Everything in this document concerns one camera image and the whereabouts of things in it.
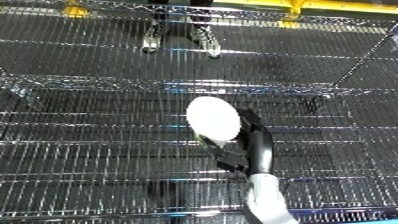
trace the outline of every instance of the wire shelf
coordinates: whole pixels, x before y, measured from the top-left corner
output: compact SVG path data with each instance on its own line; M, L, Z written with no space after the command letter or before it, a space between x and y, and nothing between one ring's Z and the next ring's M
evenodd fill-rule
M245 223L245 177L217 169L185 119L209 94L263 118L302 223L396 209L394 41L333 87L393 21L302 16L287 29L282 13L214 9L214 60L185 37L194 8L168 7L171 36L147 55L153 6L83 1L89 16L70 18L63 1L0 4L2 223Z

